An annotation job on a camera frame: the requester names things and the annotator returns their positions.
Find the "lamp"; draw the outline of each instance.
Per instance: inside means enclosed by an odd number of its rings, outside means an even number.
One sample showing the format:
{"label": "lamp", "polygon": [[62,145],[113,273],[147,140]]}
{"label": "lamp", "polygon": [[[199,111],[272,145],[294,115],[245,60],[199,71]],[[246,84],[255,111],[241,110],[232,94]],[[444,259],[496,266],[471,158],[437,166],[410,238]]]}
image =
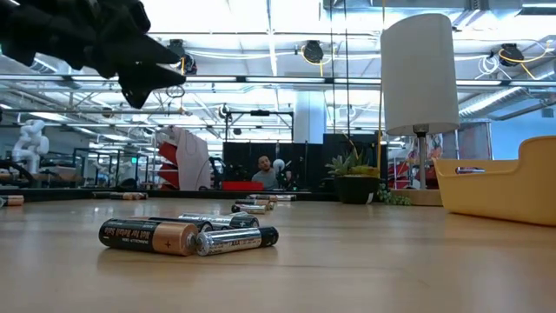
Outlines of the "lamp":
{"label": "lamp", "polygon": [[387,133],[417,135],[425,189],[426,134],[460,126],[450,19],[423,14],[399,21],[383,32],[381,54]]}

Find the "pillar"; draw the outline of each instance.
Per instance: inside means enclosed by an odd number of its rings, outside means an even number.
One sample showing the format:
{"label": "pillar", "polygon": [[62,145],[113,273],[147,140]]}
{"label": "pillar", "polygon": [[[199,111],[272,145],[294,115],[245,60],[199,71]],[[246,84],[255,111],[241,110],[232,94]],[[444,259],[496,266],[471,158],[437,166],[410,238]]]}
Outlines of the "pillar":
{"label": "pillar", "polygon": [[324,92],[297,92],[294,120],[294,143],[322,143],[322,136],[327,130]]}

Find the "ceiling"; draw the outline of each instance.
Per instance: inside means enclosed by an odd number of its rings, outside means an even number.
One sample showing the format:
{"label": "ceiling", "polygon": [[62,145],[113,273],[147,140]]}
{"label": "ceiling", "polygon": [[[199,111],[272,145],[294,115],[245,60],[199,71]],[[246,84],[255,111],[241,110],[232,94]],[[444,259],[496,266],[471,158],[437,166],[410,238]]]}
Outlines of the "ceiling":
{"label": "ceiling", "polygon": [[[381,76],[381,47],[379,37],[382,30],[379,1],[346,0],[335,3],[332,13],[324,10],[331,0],[143,0],[152,23],[150,35],[161,44],[169,39],[182,39],[185,50],[194,56],[198,76],[265,76],[265,77],[357,77],[377,78]],[[543,56],[527,63],[530,71],[543,64],[553,62],[554,27],[553,15],[520,15],[521,1],[497,10],[470,10],[463,5],[466,1],[388,1],[385,27],[415,14],[438,12],[448,16],[457,31],[453,34],[456,75],[460,80],[508,80],[531,79],[520,66],[507,68],[486,63],[485,56],[496,53],[502,43],[516,43],[526,59]],[[532,2],[525,1],[525,7]],[[325,60],[334,58],[321,67],[307,63],[296,53],[307,40],[320,40]],[[147,123],[180,124],[197,127],[193,130],[211,143],[219,143],[223,130],[208,131],[206,125],[222,126],[218,117],[223,104],[231,110],[277,110],[292,111],[301,92],[323,92],[328,107],[328,126],[347,127],[348,116],[351,126],[374,128],[378,123],[380,92],[378,88],[351,86],[349,103],[353,108],[348,113],[348,93],[345,85],[304,86],[280,83],[186,83],[183,97],[170,98],[165,90],[156,92],[147,101],[143,110],[171,113],[131,114],[132,109],[117,92],[113,81],[81,81],[79,92],[59,82],[37,82],[18,79],[16,74],[71,74],[96,75],[92,69],[72,70],[53,57],[37,56],[36,64],[27,68],[20,63],[0,56],[0,74],[14,75],[9,81],[0,80],[0,103],[12,109],[27,110],[117,110],[112,117],[93,113],[68,113],[64,117],[50,117],[52,123],[75,123],[74,129],[96,138],[98,134],[130,137],[136,141],[148,141],[149,135],[139,128],[125,128],[124,124]],[[544,80],[553,79],[545,76]],[[481,94],[498,90],[485,88],[460,88],[461,103],[473,101]],[[473,118],[497,118],[522,110],[523,106],[534,106],[550,98],[547,89],[529,90],[530,97],[509,103],[499,112]],[[180,108],[192,115],[177,114]],[[38,118],[25,115],[23,118]],[[95,126],[95,124],[121,124],[119,127]],[[262,123],[262,130],[247,130],[249,125]],[[282,139],[289,136],[289,121],[276,117],[244,116],[236,126],[246,127],[236,139]],[[102,140],[113,141],[107,137]]]}

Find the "yellow tray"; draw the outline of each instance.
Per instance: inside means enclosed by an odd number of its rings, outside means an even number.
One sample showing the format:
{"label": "yellow tray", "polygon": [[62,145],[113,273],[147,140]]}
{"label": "yellow tray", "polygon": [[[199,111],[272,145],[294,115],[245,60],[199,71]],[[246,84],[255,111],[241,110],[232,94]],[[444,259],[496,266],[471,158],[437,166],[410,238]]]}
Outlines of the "yellow tray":
{"label": "yellow tray", "polygon": [[450,212],[556,226],[556,136],[524,141],[519,160],[434,159],[434,168]]}

